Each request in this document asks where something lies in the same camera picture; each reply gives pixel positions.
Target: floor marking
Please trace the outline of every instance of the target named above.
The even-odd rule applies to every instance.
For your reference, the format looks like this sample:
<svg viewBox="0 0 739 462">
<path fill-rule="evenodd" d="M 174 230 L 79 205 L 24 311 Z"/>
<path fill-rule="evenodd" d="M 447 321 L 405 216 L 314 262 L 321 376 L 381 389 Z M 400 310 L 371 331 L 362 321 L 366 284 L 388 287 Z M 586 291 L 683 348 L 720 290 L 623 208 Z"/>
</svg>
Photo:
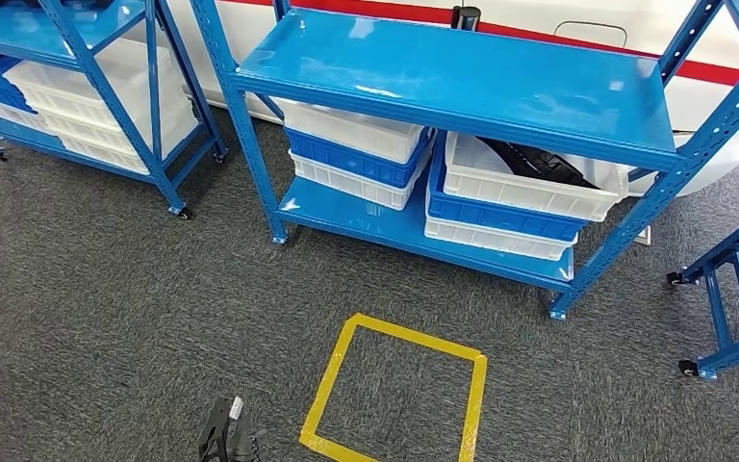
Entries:
<svg viewBox="0 0 739 462">
<path fill-rule="evenodd" d="M 469 348 L 468 346 L 462 346 L 432 337 L 417 330 L 377 320 L 360 313 L 353 315 L 344 323 L 344 328 L 342 328 L 339 339 L 336 341 L 336 346 L 333 348 L 333 354 L 330 356 L 330 362 L 327 364 L 327 369 L 324 370 L 324 377 L 321 378 L 319 389 L 316 391 L 316 398 L 313 400 L 313 405 L 310 406 L 310 411 L 308 411 L 304 425 L 301 427 L 301 435 L 298 438 L 299 443 L 339 462 L 377 462 L 371 457 L 346 448 L 338 443 L 325 440 L 316 434 L 321 415 L 324 414 L 324 406 L 327 405 L 327 400 L 330 398 L 330 392 L 333 390 L 333 384 L 336 382 L 336 375 L 339 373 L 357 326 L 474 362 L 474 368 L 471 373 L 471 386 L 469 387 L 469 400 L 466 406 L 466 420 L 463 422 L 460 455 L 457 458 L 458 462 L 472 462 L 474 460 L 474 446 L 477 442 L 477 427 L 480 424 L 483 387 L 486 383 L 486 368 L 488 366 L 486 357 L 480 351 Z"/>
</svg>

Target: metal shelf frame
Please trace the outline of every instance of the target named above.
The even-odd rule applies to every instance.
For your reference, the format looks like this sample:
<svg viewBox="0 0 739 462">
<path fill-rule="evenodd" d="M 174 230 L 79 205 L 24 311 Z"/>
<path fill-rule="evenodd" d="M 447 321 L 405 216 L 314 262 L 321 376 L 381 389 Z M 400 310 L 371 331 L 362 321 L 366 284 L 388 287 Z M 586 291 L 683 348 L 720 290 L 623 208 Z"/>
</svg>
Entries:
<svg viewBox="0 0 739 462">
<path fill-rule="evenodd" d="M 650 97 L 664 97 L 664 86 L 669 82 L 670 77 L 675 74 L 681 64 L 684 63 L 686 55 L 695 45 L 701 33 L 705 30 L 724 1 L 734 3 L 730 0 L 698 0 L 661 58 L 657 62 L 645 63 L 645 65 L 653 68 L 653 72 L 660 72 L 661 74 L 661 85 L 658 86 L 658 91 L 662 94 L 652 94 Z M 570 131 L 567 133 L 562 126 L 548 129 L 543 126 L 509 123 L 508 120 L 492 120 L 487 115 L 483 115 L 485 108 L 480 109 L 481 114 L 479 116 L 475 116 L 474 114 L 460 114 L 456 111 L 442 111 L 437 106 L 430 107 L 430 101 L 413 102 L 406 100 L 402 102 L 400 99 L 395 98 L 397 94 L 392 97 L 389 94 L 385 95 L 383 90 L 386 89 L 383 87 L 380 87 L 380 90 L 376 90 L 371 94 L 368 94 L 369 92 L 350 91 L 347 89 L 349 85 L 353 87 L 371 87 L 372 84 L 377 84 L 377 82 L 366 84 L 357 77 L 353 81 L 345 80 L 341 87 L 329 89 L 323 86 L 317 87 L 307 81 L 302 82 L 298 78 L 298 73 L 293 74 L 290 72 L 287 75 L 268 75 L 268 71 L 266 71 L 264 75 L 257 75 L 253 72 L 254 66 L 260 65 L 260 62 L 264 60 L 274 59 L 277 53 L 273 52 L 278 50 L 283 38 L 292 37 L 292 39 L 296 40 L 293 46 L 297 46 L 297 48 L 292 48 L 292 51 L 289 51 L 287 56 L 292 56 L 295 50 L 309 50 L 310 47 L 315 46 L 314 41 L 305 42 L 303 40 L 313 40 L 311 38 L 311 27 L 307 26 L 305 28 L 305 22 L 307 17 L 315 16 L 317 13 L 292 9 L 285 0 L 274 0 L 273 6 L 277 18 L 277 26 L 273 30 L 273 32 L 276 32 L 274 42 L 268 43 L 271 40 L 271 35 L 268 35 L 268 38 L 261 45 L 257 46 L 254 52 L 244 60 L 241 67 L 231 54 L 214 0 L 191 0 L 191 6 L 196 15 L 199 30 L 211 56 L 217 78 L 222 87 L 228 111 L 239 135 L 242 151 L 247 160 L 257 192 L 262 200 L 272 239 L 275 243 L 283 244 L 287 240 L 287 231 L 284 222 L 294 222 L 357 239 L 401 248 L 476 270 L 483 270 L 524 283 L 545 287 L 556 292 L 556 297 L 548 311 L 549 315 L 557 320 L 564 320 L 568 316 L 569 310 L 576 301 L 590 289 L 610 265 L 616 261 L 619 255 L 633 243 L 634 238 L 662 212 L 678 192 L 739 129 L 739 83 L 729 92 L 724 101 L 686 144 L 682 145 L 679 149 L 673 148 L 670 151 L 647 148 L 641 143 L 633 144 L 593 137 L 582 137 L 576 133 L 572 134 Z M 354 31 L 357 34 L 361 31 L 374 31 L 364 37 L 358 36 L 363 40 L 360 42 L 360 46 L 370 46 L 367 43 L 368 38 L 371 39 L 373 37 L 372 34 L 383 35 L 383 33 L 377 32 L 379 27 L 393 27 L 384 26 L 383 20 L 359 19 L 355 16 L 347 15 L 347 18 L 350 17 L 352 17 L 356 25 L 364 24 L 366 26 L 364 29 Z M 288 28 L 286 21 L 291 20 L 296 21 L 294 24 L 295 29 Z M 475 44 L 474 40 L 478 40 L 479 38 L 478 44 L 481 46 L 476 47 L 476 49 L 486 48 L 481 53 L 488 53 L 489 56 L 507 56 L 501 53 L 501 49 L 498 49 L 498 43 L 509 47 L 520 46 L 520 43 L 522 43 L 526 47 L 526 52 L 520 56 L 529 56 L 530 53 L 528 53 L 527 47 L 530 46 L 532 47 L 531 50 L 535 50 L 537 46 L 536 42 L 528 40 L 493 38 L 493 36 L 469 31 L 445 31 L 438 33 L 434 32 L 437 30 L 434 28 L 429 30 L 424 29 L 431 26 L 419 24 L 395 25 L 394 27 L 397 30 L 404 30 L 406 33 L 413 35 L 421 34 L 420 39 L 426 37 L 427 34 L 445 34 L 445 36 L 441 37 L 446 37 L 448 34 L 457 34 L 453 37 L 463 40 L 465 46 L 470 50 L 474 50 L 475 47 L 469 45 Z M 472 34 L 472 36 L 461 36 L 461 34 Z M 413 39 L 413 41 L 421 44 L 432 44 L 423 39 L 420 41 Z M 391 43 L 394 42 L 394 40 L 390 40 L 385 45 L 392 46 Z M 336 38 L 331 41 L 332 46 L 328 45 L 328 48 L 332 49 L 334 46 L 340 46 L 338 43 L 339 40 Z M 370 51 L 377 52 L 376 56 L 381 56 L 381 53 L 386 50 L 389 50 L 389 48 L 380 49 L 379 45 L 378 49 L 372 49 Z M 567 53 L 575 57 L 584 56 L 582 55 L 583 51 L 581 49 L 563 47 L 562 45 L 549 45 L 546 50 L 550 50 L 556 56 L 563 58 L 565 58 Z M 603 52 L 588 50 L 587 53 Z M 599 56 L 600 59 L 609 58 L 604 55 Z M 358 63 L 356 60 L 363 59 L 353 56 L 348 58 L 351 60 L 351 63 Z M 316 60 L 308 60 L 305 63 L 316 64 Z M 441 75 L 442 72 L 446 72 L 446 65 L 445 60 L 438 60 L 434 63 L 433 68 L 427 70 L 433 72 L 434 75 Z M 293 71 L 297 71 L 302 67 L 303 62 L 291 62 L 289 64 L 289 68 Z M 383 82 L 393 82 L 396 75 L 403 75 L 402 71 L 394 74 L 393 71 L 395 69 L 390 69 L 389 75 L 380 76 L 383 77 Z M 355 74 L 361 75 L 361 72 L 356 71 Z M 509 85 L 513 86 L 531 84 L 530 79 L 525 79 L 524 77 L 523 82 L 509 83 Z M 402 228 L 402 226 L 397 226 L 397 224 L 393 225 L 391 220 L 394 220 L 395 217 L 391 214 L 386 215 L 389 217 L 389 221 L 379 224 L 376 222 L 383 219 L 385 215 L 376 214 L 375 212 L 377 210 L 374 209 L 372 211 L 373 213 L 366 213 L 364 216 L 356 215 L 358 214 L 357 212 L 344 214 L 328 213 L 327 211 L 332 211 L 340 207 L 343 208 L 345 204 L 350 202 L 346 199 L 339 201 L 336 197 L 337 194 L 326 193 L 324 187 L 316 189 L 312 183 L 306 182 L 304 179 L 294 179 L 284 198 L 281 201 L 277 200 L 270 184 L 270 177 L 265 167 L 262 152 L 257 143 L 253 125 L 244 105 L 243 97 L 246 90 L 432 126 L 441 130 L 456 130 L 477 136 L 534 144 L 545 149 L 631 165 L 639 168 L 634 175 L 643 176 L 644 174 L 655 173 L 655 181 L 649 191 L 638 200 L 632 210 L 621 220 L 619 225 L 610 233 L 599 249 L 594 252 L 588 262 L 578 270 L 576 275 L 572 277 L 570 274 L 564 273 L 563 277 L 549 279 L 546 275 L 533 270 L 536 262 L 532 263 L 530 260 L 534 259 L 515 262 L 504 257 L 504 254 L 500 252 L 487 251 L 489 254 L 481 260 L 477 258 L 480 255 L 479 252 L 481 252 L 477 248 L 462 245 L 446 247 L 429 244 L 421 239 L 422 230 L 419 231 L 417 229 L 418 224 L 416 221 L 413 221 L 406 230 L 406 233 L 409 234 L 403 231 L 399 233 L 395 231 L 396 234 L 391 234 L 390 228 Z M 494 92 L 497 89 L 489 88 L 486 90 Z M 317 200 L 328 200 L 329 202 L 317 207 L 315 204 Z M 400 215 L 400 219 L 412 215 L 404 213 Z"/>
<path fill-rule="evenodd" d="M 739 228 L 689 267 L 667 275 L 668 281 L 674 285 L 698 285 L 702 279 L 706 282 L 717 351 L 707 357 L 700 357 L 697 361 L 681 361 L 679 367 L 687 375 L 716 379 L 720 370 L 739 364 L 739 341 L 735 342 L 729 334 L 725 307 L 718 284 L 717 269 L 724 265 L 732 265 L 735 268 L 739 288 Z"/>
<path fill-rule="evenodd" d="M 14 20 L 8 14 L 11 7 L 1 7 L 7 10 L 0 11 L 0 14 L 2 12 L 7 13 L 0 15 L 0 21 L 3 21 L 3 23 L 0 23 L 0 30 L 4 31 L 4 34 L 0 35 L 0 54 L 76 70 L 85 74 L 106 102 L 106 106 L 129 138 L 138 155 L 140 155 L 143 164 L 148 169 L 148 174 L 137 173 L 71 152 L 64 148 L 57 137 L 3 119 L 0 119 L 0 137 L 44 154 L 150 183 L 156 186 L 165 197 L 169 212 L 180 218 L 189 218 L 191 213 L 177 192 L 177 188 L 191 173 L 199 160 L 209 151 L 219 163 L 222 163 L 228 150 L 200 87 L 186 46 L 180 38 L 177 25 L 166 0 L 115 0 L 109 9 L 119 9 L 120 13 L 114 10 L 96 13 L 97 19 L 94 24 L 100 25 L 102 28 L 76 24 L 72 19 L 72 11 L 64 7 L 60 0 L 39 0 L 39 2 L 42 13 L 24 12 L 24 14 L 37 16 L 36 20 L 40 30 L 26 36 L 29 38 L 24 40 L 32 40 L 33 37 L 38 37 L 38 40 L 41 40 L 45 46 L 36 46 L 37 44 L 32 43 L 29 45 L 22 44 L 20 37 L 12 36 L 10 31 L 13 29 L 20 30 L 20 28 L 16 27 L 15 24 L 11 24 L 11 21 Z M 123 108 L 109 80 L 95 60 L 95 55 L 100 50 L 141 20 L 145 24 L 149 97 L 154 102 L 151 104 L 151 148 L 146 145 L 140 131 Z M 161 147 L 160 105 L 156 103 L 160 101 L 159 69 L 156 59 L 158 27 L 166 34 L 173 56 L 176 58 L 186 84 L 191 91 L 193 103 L 200 117 L 200 124 L 197 129 L 193 130 L 173 151 L 166 153 L 165 156 Z M 191 154 L 181 169 L 173 175 L 166 173 L 166 169 L 185 150 L 186 146 L 202 133 L 207 136 L 207 139 Z M 0 159 L 5 159 L 1 149 Z"/>
</svg>

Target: carpet floor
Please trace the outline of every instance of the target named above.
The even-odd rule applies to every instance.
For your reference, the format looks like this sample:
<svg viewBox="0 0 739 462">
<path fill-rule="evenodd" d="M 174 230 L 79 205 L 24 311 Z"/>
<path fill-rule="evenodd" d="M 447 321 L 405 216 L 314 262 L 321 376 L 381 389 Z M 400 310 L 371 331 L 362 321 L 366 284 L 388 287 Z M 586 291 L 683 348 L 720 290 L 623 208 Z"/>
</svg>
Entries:
<svg viewBox="0 0 739 462">
<path fill-rule="evenodd" d="M 196 460 L 209 406 L 233 395 L 268 431 L 269 460 L 324 460 L 299 430 L 355 313 L 488 357 L 478 462 L 739 461 L 739 367 L 679 375 L 714 333 L 704 290 L 661 284 L 739 225 L 739 167 L 674 202 L 653 246 L 633 246 L 560 322 L 546 291 L 470 269 L 301 227 L 272 244 L 216 114 L 231 156 L 181 189 L 191 221 L 148 185 L 7 148 L 0 461 Z M 280 192 L 287 142 L 256 128 Z M 632 202 L 580 234 L 579 263 Z M 457 460 L 470 379 L 468 361 L 359 329 L 319 435 L 384 461 Z"/>
</svg>

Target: perforated steel upright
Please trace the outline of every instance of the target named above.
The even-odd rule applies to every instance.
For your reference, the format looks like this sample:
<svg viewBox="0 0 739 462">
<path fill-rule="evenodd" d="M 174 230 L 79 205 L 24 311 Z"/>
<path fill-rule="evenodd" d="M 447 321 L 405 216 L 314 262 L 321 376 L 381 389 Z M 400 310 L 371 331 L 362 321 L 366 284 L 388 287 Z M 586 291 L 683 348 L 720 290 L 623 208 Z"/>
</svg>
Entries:
<svg viewBox="0 0 739 462">
<path fill-rule="evenodd" d="M 273 3 L 276 26 L 238 64 L 214 0 L 191 0 L 273 240 L 287 239 L 289 221 L 545 287 L 557 292 L 549 308 L 555 319 L 568 316 L 739 129 L 739 84 L 678 149 L 664 100 L 664 87 L 722 0 L 696 2 L 658 61 Z M 739 1 L 726 3 L 739 25 Z M 446 56 L 463 57 L 463 65 L 449 64 Z M 509 56 L 519 56 L 520 65 L 509 63 Z M 573 275 L 570 251 L 548 262 L 426 239 L 423 185 L 395 213 L 302 178 L 278 201 L 242 100 L 245 91 L 630 165 L 636 177 L 656 177 Z"/>
<path fill-rule="evenodd" d="M 106 10 L 93 12 L 94 16 L 85 23 L 77 22 L 78 15 L 62 6 L 60 0 L 39 0 L 39 2 L 42 10 L 28 10 L 25 6 L 17 6 L 10 2 L 0 6 L 0 54 L 82 72 L 105 101 L 129 142 L 140 155 L 148 173 L 137 173 L 69 151 L 56 137 L 3 119 L 0 119 L 0 137 L 46 154 L 153 184 L 168 201 L 168 210 L 172 214 L 189 218 L 190 211 L 186 208 L 177 188 L 205 153 L 213 150 L 214 157 L 218 162 L 222 162 L 227 149 L 166 1 L 114 0 Z M 145 23 L 149 97 L 152 102 L 151 148 L 146 145 L 140 131 L 123 108 L 95 60 L 95 55 L 100 50 L 141 21 Z M 201 118 L 200 125 L 165 156 L 162 153 L 160 138 L 160 105 L 157 104 L 160 100 L 156 59 L 158 22 L 166 33 Z M 34 24 L 31 33 L 24 31 L 22 27 L 22 24 L 27 23 Z M 185 161 L 179 171 L 169 177 L 166 169 L 203 129 L 208 139 Z M 1 149 L 0 159 L 4 159 Z"/>
</svg>

